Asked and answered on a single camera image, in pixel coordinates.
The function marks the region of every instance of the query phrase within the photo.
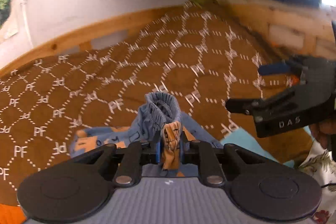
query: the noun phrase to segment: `orange fabric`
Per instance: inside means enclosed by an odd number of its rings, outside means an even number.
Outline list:
[[[25,220],[20,207],[0,204],[0,224],[20,224]]]

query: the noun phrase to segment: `screw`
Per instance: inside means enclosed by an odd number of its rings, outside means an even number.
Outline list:
[[[207,181],[210,183],[210,184],[221,184],[223,182],[223,178],[220,177],[220,176],[208,176],[207,177]]]
[[[130,184],[132,182],[132,178],[129,176],[118,176],[115,179],[115,182],[118,184]]]
[[[262,122],[262,121],[263,121],[263,118],[262,118],[261,116],[256,116],[256,117],[254,118],[254,120],[255,120],[256,122]]]

